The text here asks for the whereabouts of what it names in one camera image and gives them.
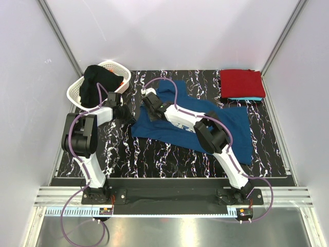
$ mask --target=floor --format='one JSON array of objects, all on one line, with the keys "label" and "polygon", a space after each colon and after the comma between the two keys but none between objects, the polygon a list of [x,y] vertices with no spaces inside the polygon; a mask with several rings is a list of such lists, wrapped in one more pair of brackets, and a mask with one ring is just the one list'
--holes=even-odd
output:
[{"label": "floor", "polygon": [[[253,176],[286,177],[277,141],[263,102],[232,101],[221,98],[218,70],[143,70],[132,71],[130,88],[124,102],[138,118],[140,90],[153,78],[184,80],[187,92],[198,99],[207,99],[219,108],[246,106],[253,144],[252,165],[243,169]],[[225,173],[211,155],[146,138],[132,138],[130,126],[116,121],[99,127],[97,149],[99,164],[108,178],[223,178]],[[67,153],[63,154],[56,172],[59,178],[80,178],[82,172]]]},{"label": "floor", "polygon": [[[257,208],[257,214],[264,209]],[[80,245],[92,245],[99,241],[102,227],[89,222],[86,217],[65,217],[64,228],[69,238]],[[311,246],[297,208],[273,208],[263,220],[240,225],[232,220],[222,223],[220,219],[200,218],[111,218],[105,222],[110,238],[99,246]],[[36,246],[71,246],[62,236],[59,217],[45,217]]]}]

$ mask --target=white basket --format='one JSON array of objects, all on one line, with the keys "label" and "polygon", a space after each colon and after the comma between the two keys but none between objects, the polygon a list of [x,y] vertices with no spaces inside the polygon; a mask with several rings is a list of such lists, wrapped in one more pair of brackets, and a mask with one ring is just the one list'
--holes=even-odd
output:
[{"label": "white basket", "polygon": [[[114,61],[111,61],[111,60],[102,62],[99,64],[99,66],[102,66],[108,70],[111,70],[117,76],[123,76],[123,84],[118,89],[115,90],[116,93],[123,94],[129,88],[129,81],[130,81],[132,74],[126,67],[124,67],[121,64],[116,63]],[[69,101],[71,101],[74,105],[76,105],[80,109],[82,109],[84,111],[89,111],[96,107],[85,108],[85,107],[81,106],[81,103],[80,103],[81,98],[79,96],[79,89],[80,89],[80,86],[82,85],[83,81],[84,81],[84,77],[81,77],[79,80],[77,80],[75,83],[73,83],[68,88],[68,90],[66,92],[66,96],[69,99]]]}]

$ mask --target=blue fabric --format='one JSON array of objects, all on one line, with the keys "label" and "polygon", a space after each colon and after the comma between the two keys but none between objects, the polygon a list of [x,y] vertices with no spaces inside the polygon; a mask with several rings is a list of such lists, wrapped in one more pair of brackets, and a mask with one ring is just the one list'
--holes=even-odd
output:
[{"label": "blue fabric", "polygon": [[255,100],[255,101],[261,101],[263,98],[260,97],[242,97],[242,98],[229,98],[233,100]]},{"label": "blue fabric", "polygon": [[[249,128],[249,119],[246,107],[220,109],[207,100],[189,97],[184,81],[175,81],[178,89],[177,104],[180,107],[196,111],[215,111],[221,122],[227,126],[233,136],[233,152],[239,163],[250,165],[252,159],[252,143]],[[161,80],[157,96],[163,101],[174,102],[175,88],[168,81]],[[163,120],[150,121],[147,110],[140,107],[140,116],[132,126],[133,137],[144,137],[160,140],[165,143],[189,148],[199,152],[206,151],[200,146],[195,133],[180,129]]]}]

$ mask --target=marble pattern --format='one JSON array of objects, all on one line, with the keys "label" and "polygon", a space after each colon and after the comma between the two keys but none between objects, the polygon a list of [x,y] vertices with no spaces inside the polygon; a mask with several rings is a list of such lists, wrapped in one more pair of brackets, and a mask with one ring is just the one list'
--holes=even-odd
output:
[{"label": "marble pattern", "polygon": [[[130,88],[123,98],[138,118],[140,90],[153,78],[184,80],[187,92],[198,99],[207,99],[220,108],[246,106],[253,144],[252,165],[242,165],[252,176],[286,177],[285,168],[263,102],[221,99],[218,70],[144,70],[132,71]],[[130,125],[117,120],[99,127],[97,157],[108,178],[221,178],[225,173],[217,160],[197,151],[147,138],[132,138]],[[65,152],[58,177],[82,177],[82,172]]]}]

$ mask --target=red towel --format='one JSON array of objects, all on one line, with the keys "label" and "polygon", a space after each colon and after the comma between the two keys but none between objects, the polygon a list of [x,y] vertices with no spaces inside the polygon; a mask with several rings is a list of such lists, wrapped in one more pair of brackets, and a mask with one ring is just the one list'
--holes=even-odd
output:
[{"label": "red towel", "polygon": [[261,73],[253,70],[221,70],[222,98],[265,98]]}]

